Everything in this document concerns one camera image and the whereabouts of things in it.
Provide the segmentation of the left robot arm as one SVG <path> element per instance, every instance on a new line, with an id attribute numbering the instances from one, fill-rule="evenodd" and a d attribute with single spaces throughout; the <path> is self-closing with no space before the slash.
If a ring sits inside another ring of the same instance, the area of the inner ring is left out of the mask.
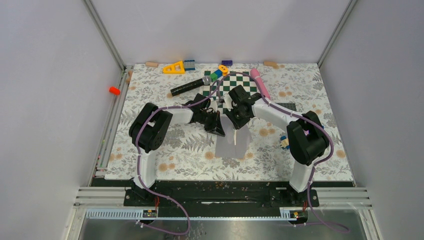
<path id="1" fill-rule="evenodd" d="M 156 181 L 157 149 L 162 145 L 169 126 L 202 124 L 207 133 L 224 137 L 220 112 L 211 107 L 209 97 L 198 93 L 181 106 L 159 108 L 148 102 L 129 128 L 128 134 L 137 149 L 136 176 L 131 186 L 136 199 L 144 206 L 152 204 L 155 192 L 150 187 Z"/>

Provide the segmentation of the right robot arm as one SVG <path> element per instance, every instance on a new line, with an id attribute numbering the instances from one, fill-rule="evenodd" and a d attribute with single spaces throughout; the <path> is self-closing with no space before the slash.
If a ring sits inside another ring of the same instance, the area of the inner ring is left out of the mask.
<path id="1" fill-rule="evenodd" d="M 259 92 L 250 95 L 241 85 L 233 88 L 223 99 L 226 116 L 235 129 L 239 130 L 251 119 L 258 118 L 285 131 L 289 151 L 295 160 L 289 180 L 292 189 L 287 191 L 286 198 L 293 206 L 301 205 L 307 199 L 305 190 L 312 183 L 314 163 L 327 148 L 333 146 L 318 115 L 313 111 L 292 111 Z"/>

